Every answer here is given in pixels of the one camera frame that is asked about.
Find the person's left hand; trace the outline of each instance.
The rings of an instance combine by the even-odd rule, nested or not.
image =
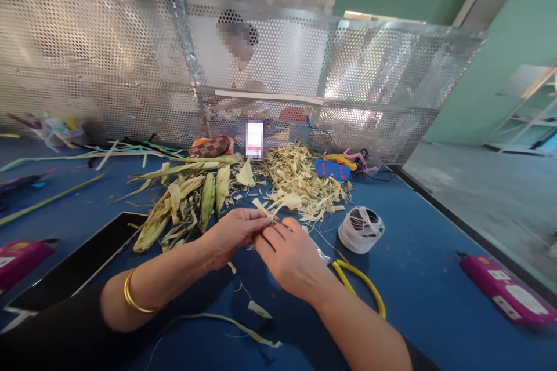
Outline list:
[[[261,232],[270,224],[270,219],[258,209],[229,211],[200,238],[210,247],[212,269],[224,267],[239,248],[252,242],[254,233]]]

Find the smartphone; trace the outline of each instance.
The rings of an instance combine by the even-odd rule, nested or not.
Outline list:
[[[131,241],[147,215],[120,213],[60,264],[11,301],[5,310],[37,314],[78,293]]]
[[[263,158],[265,154],[265,126],[264,120],[248,120],[245,123],[245,157],[252,159]]]

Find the bracelet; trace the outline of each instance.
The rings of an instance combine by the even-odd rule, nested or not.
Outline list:
[[[141,313],[155,313],[162,309],[162,307],[158,307],[153,310],[145,309],[143,307],[139,307],[135,301],[132,299],[132,296],[129,294],[129,283],[132,280],[132,274],[135,272],[135,268],[129,273],[128,277],[126,278],[126,283],[124,284],[124,297],[126,302],[130,307],[133,307],[135,310],[140,311]]]

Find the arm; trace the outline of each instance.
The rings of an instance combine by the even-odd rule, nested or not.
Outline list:
[[[277,282],[317,311],[350,368],[410,371],[401,335],[336,279],[298,222],[283,224],[266,228],[255,249]]]
[[[135,303],[145,309],[163,307],[195,281],[225,266],[251,234],[270,220],[256,209],[231,210],[198,240],[178,246],[140,265],[129,283]],[[112,277],[103,289],[100,306],[106,324],[120,332],[133,331],[154,316],[131,308],[124,297],[130,271]]]
[[[224,267],[251,242],[252,233],[269,223],[256,209],[231,210],[198,240],[140,265],[129,286],[133,300],[146,309],[166,305],[208,272]],[[4,363],[58,368],[73,363],[89,369],[103,358],[121,357],[123,344],[136,343],[139,335],[133,331],[155,316],[126,302],[124,283],[130,272],[112,277],[104,287],[86,288],[0,335]]]

